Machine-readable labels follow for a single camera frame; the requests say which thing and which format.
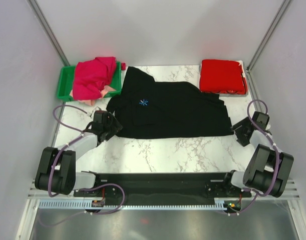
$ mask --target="marble table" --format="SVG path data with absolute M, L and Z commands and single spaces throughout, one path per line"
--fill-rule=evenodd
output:
M 183 66 L 141 66 L 139 69 L 154 76 L 159 82 L 188 81 L 198 86 L 199 70 L 197 65 Z M 246 96 L 220 97 L 225 101 L 232 124 L 247 116 L 246 107 L 251 101 Z M 95 107 L 105 110 L 110 99 L 97 100 L 96 105 L 68 102 L 92 112 Z M 84 129 L 91 121 L 86 114 L 66 107 L 62 121 L 76 128 Z M 65 144 L 79 135 L 78 132 L 60 126 L 55 146 Z M 182 172 L 229 172 L 242 171 L 247 167 L 254 148 L 242 147 L 236 137 L 195 137 L 168 139 L 128 139 L 114 136 L 97 148 L 87 152 L 77 160 L 76 170 L 97 173 L 182 173 Z

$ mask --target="red object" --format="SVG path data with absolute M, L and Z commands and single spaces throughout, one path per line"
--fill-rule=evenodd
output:
M 121 64 L 121 70 L 122 70 L 122 71 L 125 71 L 125 70 L 126 70 L 126 63 L 123 62 L 123 63 Z
M 102 97 L 104 86 L 112 82 L 116 59 L 97 57 L 91 61 L 79 62 L 73 82 L 74 100 L 95 100 Z
M 246 94 L 247 83 L 242 61 L 203 60 L 199 89 L 215 94 Z

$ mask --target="black t-shirt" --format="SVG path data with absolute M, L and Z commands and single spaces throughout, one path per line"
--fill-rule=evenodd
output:
M 123 126 L 117 136 L 136 139 L 232 135 L 226 106 L 219 96 L 203 93 L 189 82 L 155 82 L 129 67 L 121 95 L 107 111 Z

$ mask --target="reflective floor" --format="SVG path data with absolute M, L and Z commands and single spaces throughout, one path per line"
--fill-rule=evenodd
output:
M 80 210 L 40 209 L 44 224 Z M 32 240 L 297 240 L 286 204 L 255 202 L 240 216 L 200 210 L 123 210 L 81 214 L 56 227 L 35 223 Z

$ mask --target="green plastic bin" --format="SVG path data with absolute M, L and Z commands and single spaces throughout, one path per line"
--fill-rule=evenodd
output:
M 115 91 L 108 92 L 104 96 L 105 98 L 111 98 L 115 95 L 119 95 L 122 91 L 121 63 L 117 61 L 116 64 L 117 66 L 113 75 L 112 83 L 109 85 L 115 89 Z M 75 101 L 73 97 L 69 95 L 73 88 L 75 68 L 76 66 L 65 66 L 61 70 L 57 89 L 57 97 L 64 102 Z

